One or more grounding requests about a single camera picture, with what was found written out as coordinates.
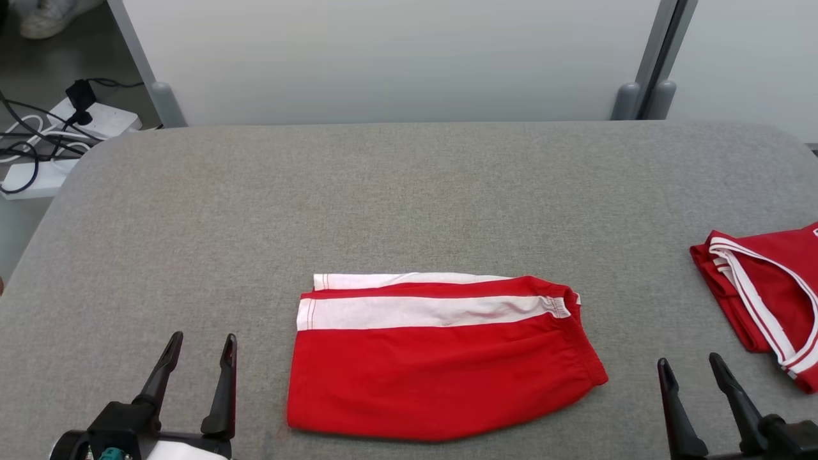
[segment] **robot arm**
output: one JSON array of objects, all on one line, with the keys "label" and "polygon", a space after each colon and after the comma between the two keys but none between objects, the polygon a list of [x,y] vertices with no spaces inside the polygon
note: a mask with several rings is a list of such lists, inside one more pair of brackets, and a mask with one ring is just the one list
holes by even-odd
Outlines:
[{"label": "robot arm", "polygon": [[201,435],[162,431],[159,420],[170,373],[176,368],[184,335],[173,333],[142,392],[130,403],[108,403],[85,431],[68,431],[51,460],[224,460],[236,433],[236,336],[229,334],[219,358],[210,414]]},{"label": "robot arm", "polygon": [[696,435],[679,400],[679,384],[670,363],[662,358],[658,362],[659,387],[662,390],[671,460],[818,459],[818,426],[815,423],[808,420],[787,423],[775,414],[762,417],[717,353],[710,354],[710,367],[719,390],[730,401],[730,410],[741,435],[740,453],[708,456],[707,445]]}]

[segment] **red fabric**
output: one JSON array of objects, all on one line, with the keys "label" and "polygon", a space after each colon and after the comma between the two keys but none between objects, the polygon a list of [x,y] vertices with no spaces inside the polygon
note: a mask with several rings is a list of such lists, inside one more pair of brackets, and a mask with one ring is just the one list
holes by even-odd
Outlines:
[{"label": "red fabric", "polygon": [[567,286],[522,277],[324,290],[356,296],[564,297],[567,318],[455,327],[299,331],[287,404],[293,428],[404,440],[451,440],[527,422],[575,403],[608,377]]},{"label": "red fabric", "polygon": [[815,392],[818,390],[818,371],[815,367],[800,372],[792,370],[793,366],[807,359],[816,348],[815,340],[807,343],[815,323],[813,303],[797,280],[776,264],[797,274],[813,291],[818,290],[818,223],[798,230],[743,238],[733,238],[713,231],[704,244],[690,248],[696,266],[744,347],[755,353],[765,353],[781,350],[780,344],[776,343],[775,338],[768,341],[762,333],[764,329],[768,336],[773,336],[772,327],[766,324],[759,326],[753,321],[750,311],[754,306],[752,303],[745,304],[739,295],[739,289],[743,289],[745,295],[747,289],[740,283],[734,287],[727,276],[718,271],[725,264],[717,266],[718,255],[711,253],[711,246],[715,244],[713,238],[716,237],[731,241],[736,248],[750,250],[775,262],[773,264],[743,254],[738,249],[732,252],[763,304],[778,320],[794,350],[798,352],[806,349],[804,356],[791,363],[782,363],[783,367],[791,371],[791,375],[797,374],[794,377],[799,388],[808,393]]}]

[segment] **gray cushioned table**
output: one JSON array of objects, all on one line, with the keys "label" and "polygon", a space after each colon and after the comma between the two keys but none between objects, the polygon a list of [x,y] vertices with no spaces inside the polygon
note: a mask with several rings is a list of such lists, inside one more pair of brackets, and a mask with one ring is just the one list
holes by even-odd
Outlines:
[{"label": "gray cushioned table", "polygon": [[[667,357],[713,452],[738,432],[718,351],[762,413],[818,418],[771,356],[746,352],[688,255],[818,220],[818,160],[772,128],[593,122],[194,128],[93,149],[0,299],[0,445],[45,458],[141,389],[185,332],[164,429],[197,431],[224,337],[239,340],[234,456],[666,458]],[[299,294],[313,273],[532,274],[582,294],[610,382],[559,413],[444,444],[290,430]]]}]

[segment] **cable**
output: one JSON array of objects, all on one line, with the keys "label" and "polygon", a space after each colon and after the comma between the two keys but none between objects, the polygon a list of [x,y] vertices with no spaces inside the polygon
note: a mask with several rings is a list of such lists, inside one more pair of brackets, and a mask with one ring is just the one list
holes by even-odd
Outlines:
[{"label": "cable", "polygon": [[[67,124],[63,124],[63,125],[62,125],[62,129],[60,129],[60,131],[64,133],[66,128],[68,128],[68,125],[67,125]],[[58,139],[57,139],[57,141],[58,141],[58,142],[62,142],[62,141],[63,141],[63,139],[65,139],[65,138],[63,138],[62,136],[59,136],[59,137],[58,137]],[[54,161],[54,157],[55,157],[55,156],[58,156],[59,154],[60,154],[60,146],[58,146],[58,145],[54,144],[54,150],[52,150],[52,161]]]},{"label": "cable", "polygon": [[[11,106],[9,105],[10,101],[9,101],[8,99],[6,99],[6,95],[4,95],[4,94],[2,93],[2,91],[0,91],[0,102],[2,102],[2,104],[3,104],[3,105],[6,107],[6,110],[8,110],[8,113],[9,113],[9,114],[11,114],[11,117],[12,117],[12,118],[13,118],[13,119],[14,119],[14,120],[17,122],[17,123],[20,123],[20,126],[24,126],[24,127],[25,127],[26,129],[28,129],[28,130],[29,130],[29,131],[30,131],[32,134],[34,134],[35,136],[37,136],[38,138],[41,138],[42,140],[44,140],[44,141],[46,141],[46,142],[50,142],[50,143],[52,143],[52,144],[57,144],[57,145],[59,145],[59,144],[60,144],[60,143],[59,143],[59,142],[57,142],[57,141],[52,141],[51,139],[47,138],[46,136],[43,136],[42,134],[40,134],[40,132],[39,132],[39,131],[37,131],[37,130],[35,130],[34,128],[32,128],[32,127],[28,126],[27,124],[23,123],[23,120],[20,118],[20,116],[17,114],[17,112],[15,112],[15,111],[14,111],[14,109],[12,109],[12,108],[11,108]],[[82,154],[82,152],[81,152],[81,151],[79,151],[79,150],[77,150],[77,149],[75,149],[75,148],[73,148],[73,147],[68,147],[68,146],[64,146],[64,145],[60,145],[60,147],[65,147],[65,148],[66,148],[66,150],[72,151],[72,152],[74,152],[74,153],[79,153],[79,154]]]},{"label": "cable", "polygon": [[[62,135],[65,135],[68,138],[77,138],[77,139],[87,139],[89,141],[96,141],[96,139],[91,139],[85,134],[80,133],[57,133],[51,129],[46,129],[45,131],[41,131],[40,134],[43,136],[48,136],[50,138],[58,138]],[[37,138],[37,136],[32,136],[31,133],[0,133],[0,138]],[[99,139],[100,141],[107,141],[108,138]]]},{"label": "cable", "polygon": [[2,95],[2,92],[0,92],[0,97],[2,97],[2,99],[3,99],[5,102],[8,102],[9,104],[14,104],[15,106],[25,107],[25,108],[27,108],[27,109],[36,110],[36,111],[41,112],[41,113],[44,113],[44,114],[46,114],[46,115],[50,115],[50,116],[52,116],[52,117],[56,118],[57,120],[59,120],[59,121],[61,121],[61,122],[65,123],[65,124],[68,124],[68,126],[69,126],[70,128],[72,128],[74,131],[76,131],[77,133],[80,133],[80,134],[84,134],[84,135],[85,135],[86,137],[88,137],[89,139],[92,139],[92,140],[94,140],[94,141],[99,141],[99,142],[102,142],[102,141],[104,141],[104,140],[105,140],[105,139],[100,139],[100,138],[95,138],[95,137],[93,137],[91,134],[88,134],[88,133],[86,133],[85,131],[83,131],[82,129],[79,129],[79,128],[77,128],[76,126],[74,126],[74,124],[73,124],[73,123],[69,123],[69,122],[68,122],[68,120],[62,119],[62,118],[58,117],[57,115],[52,114],[52,113],[51,113],[51,112],[49,112],[48,110],[44,110],[44,109],[41,109],[41,108],[39,108],[39,107],[35,107],[35,106],[30,105],[30,104],[26,104],[26,103],[24,103],[24,102],[18,102],[18,101],[12,101],[12,100],[6,99],[6,98],[5,98],[5,96],[3,96],[3,95]]},{"label": "cable", "polygon": [[105,79],[105,78],[96,78],[96,79],[86,79],[89,82],[94,82],[96,84],[100,84],[102,86],[106,86],[108,88],[136,88],[137,86],[142,86],[145,82],[139,82],[134,84],[123,84],[114,79]]},{"label": "cable", "polygon": [[[70,144],[68,144],[68,145],[70,145],[70,146],[72,146],[72,147],[85,147],[85,148],[87,149],[86,151],[91,150],[91,147],[90,147],[88,144],[83,144],[82,142],[72,142],[72,143],[70,143]],[[65,151],[65,149],[62,149],[62,150],[57,151],[57,153],[56,153],[54,156],[52,156],[52,158],[51,158],[51,163],[52,163],[52,165],[54,166],[54,169],[56,169],[57,171],[60,171],[60,172],[61,172],[61,173],[63,173],[63,174],[68,174],[68,173],[70,173],[70,172],[71,172],[71,169],[66,169],[66,168],[63,168],[63,167],[62,167],[62,166],[61,166],[61,165],[60,165],[60,164],[59,164],[59,163],[56,161],[56,158],[55,158],[55,156],[60,156],[60,154],[61,154],[62,152],[64,152],[64,151]]]},{"label": "cable", "polygon": [[[18,121],[18,122],[16,122],[16,123],[14,123],[14,124],[13,124],[13,125],[12,125],[12,126],[9,128],[9,129],[7,129],[7,130],[6,130],[6,132],[5,132],[5,133],[3,133],[3,134],[9,134],[9,132],[10,132],[10,131],[13,131],[13,130],[14,130],[14,128],[16,128],[16,127],[20,126],[20,123],[22,123],[22,122],[24,122],[24,121],[26,121],[26,120],[31,120],[31,119],[37,119],[37,121],[39,121],[39,122],[40,122],[40,127],[39,127],[39,128],[37,128],[37,130],[38,130],[38,131],[43,131],[43,118],[42,118],[42,117],[40,117],[40,116],[38,116],[38,115],[26,115],[26,116],[24,116],[23,118],[21,118],[21,119],[20,119],[20,121]],[[2,160],[0,160],[0,163],[8,163],[8,162],[10,162],[10,161],[17,160],[18,158],[20,158],[20,156],[19,156],[19,155],[9,156],[8,158],[3,158]]]},{"label": "cable", "polygon": [[[17,147],[17,146],[19,146],[21,144],[25,144],[29,148],[29,150],[34,151],[34,146],[29,144],[26,141],[15,142],[15,143],[11,144],[8,148],[6,148],[4,150],[6,150],[6,151],[12,150],[13,151],[14,147]],[[27,151],[16,151],[16,152],[18,153],[18,156],[28,156]],[[31,157],[34,158],[34,173],[31,174],[31,179],[29,179],[29,181],[23,187],[17,188],[16,190],[6,190],[5,188],[2,187],[2,185],[0,185],[0,192],[5,193],[6,195],[14,195],[16,193],[24,192],[26,189],[31,187],[31,184],[33,184],[34,181],[37,180],[37,173],[40,172],[40,164],[39,164],[39,158],[37,157],[37,154],[33,154]]]}]

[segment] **electrical outlet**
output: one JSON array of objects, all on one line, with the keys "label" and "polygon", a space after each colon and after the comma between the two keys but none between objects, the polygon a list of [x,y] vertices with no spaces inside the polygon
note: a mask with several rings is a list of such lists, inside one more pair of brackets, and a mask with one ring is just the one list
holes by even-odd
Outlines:
[{"label": "electrical outlet", "polygon": [[[68,97],[63,99],[59,104],[52,109],[52,113],[67,120],[74,114],[74,107]],[[92,121],[89,124],[76,124],[77,128],[82,129],[94,137],[108,139],[115,138],[123,133],[132,133],[142,128],[142,122],[139,116],[127,110],[117,109],[116,107],[106,106],[99,102],[94,102],[88,107],[88,114],[91,115]],[[62,122],[58,119],[48,116],[48,120],[52,125],[62,126]]]}]

